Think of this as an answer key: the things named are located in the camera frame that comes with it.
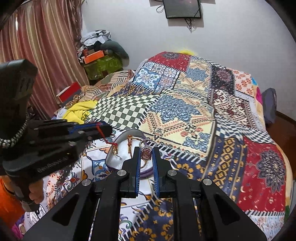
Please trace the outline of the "left hand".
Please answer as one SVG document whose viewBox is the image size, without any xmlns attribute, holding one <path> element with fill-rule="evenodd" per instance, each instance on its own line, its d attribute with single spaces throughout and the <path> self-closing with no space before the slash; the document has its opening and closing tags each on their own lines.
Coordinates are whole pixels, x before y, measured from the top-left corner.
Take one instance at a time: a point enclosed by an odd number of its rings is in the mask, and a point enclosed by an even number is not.
<svg viewBox="0 0 296 241">
<path fill-rule="evenodd" d="M 34 201 L 36 204 L 40 204 L 44 200 L 43 194 L 43 180 L 39 180 L 37 182 L 31 183 L 29 185 L 29 198 Z"/>
</svg>

